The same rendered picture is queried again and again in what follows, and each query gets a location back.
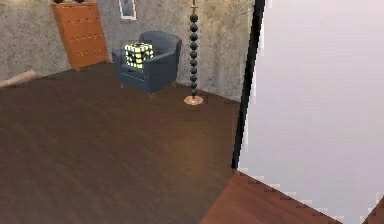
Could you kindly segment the yellow and black cube block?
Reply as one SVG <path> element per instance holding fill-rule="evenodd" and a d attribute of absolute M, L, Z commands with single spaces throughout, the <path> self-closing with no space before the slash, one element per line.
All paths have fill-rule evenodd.
<path fill-rule="evenodd" d="M 126 63 L 135 68 L 142 69 L 143 63 L 154 57 L 154 51 L 151 44 L 133 43 L 128 44 L 124 48 Z"/>

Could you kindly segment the black beaded floor lamp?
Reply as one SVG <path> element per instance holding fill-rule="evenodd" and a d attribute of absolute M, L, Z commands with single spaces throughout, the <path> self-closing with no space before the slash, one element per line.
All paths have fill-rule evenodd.
<path fill-rule="evenodd" d="M 196 4 L 196 0 L 192 0 L 192 5 L 191 5 L 192 13 L 190 15 L 191 34 L 189 36 L 190 41 L 191 41 L 191 43 L 190 43 L 190 49 L 191 49 L 191 52 L 190 52 L 190 58 L 191 58 L 191 60 L 190 60 L 191 95 L 187 96 L 184 99 L 184 102 L 188 105 L 191 105 L 191 106 L 200 105 L 204 101 L 204 99 L 201 96 L 197 95 L 197 65 L 198 65 L 198 62 L 197 62 L 197 57 L 198 57 L 198 53 L 197 53 L 197 48 L 198 48 L 198 44 L 197 44 L 197 40 L 198 40 L 198 34 L 197 34 L 198 15 L 196 13 L 197 8 L 198 8 L 198 6 Z"/>

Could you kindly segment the white room door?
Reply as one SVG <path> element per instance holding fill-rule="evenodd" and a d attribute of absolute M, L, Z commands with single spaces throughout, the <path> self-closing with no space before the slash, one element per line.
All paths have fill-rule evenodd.
<path fill-rule="evenodd" d="M 265 0 L 239 169 L 384 224 L 384 0 Z"/>

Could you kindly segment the orange wooden chest of drawers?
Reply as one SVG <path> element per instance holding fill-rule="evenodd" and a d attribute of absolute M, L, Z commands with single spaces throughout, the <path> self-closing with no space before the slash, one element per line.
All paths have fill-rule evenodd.
<path fill-rule="evenodd" d="M 96 2 L 52 3 L 51 10 L 72 69 L 109 61 Z"/>

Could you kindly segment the pale beige bed corner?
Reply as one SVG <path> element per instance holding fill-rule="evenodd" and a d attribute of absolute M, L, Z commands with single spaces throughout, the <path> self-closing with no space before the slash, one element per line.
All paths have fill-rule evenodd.
<path fill-rule="evenodd" d="M 20 83 L 25 83 L 37 77 L 38 75 L 34 70 L 29 70 L 24 73 L 13 76 L 7 80 L 0 81 L 0 88 L 6 88 L 6 87 L 18 85 Z"/>

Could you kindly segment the white framed wall picture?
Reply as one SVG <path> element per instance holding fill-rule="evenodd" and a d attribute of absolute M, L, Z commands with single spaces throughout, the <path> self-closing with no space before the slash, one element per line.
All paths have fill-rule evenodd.
<path fill-rule="evenodd" d="M 119 0 L 120 16 L 124 20 L 136 20 L 135 0 Z"/>

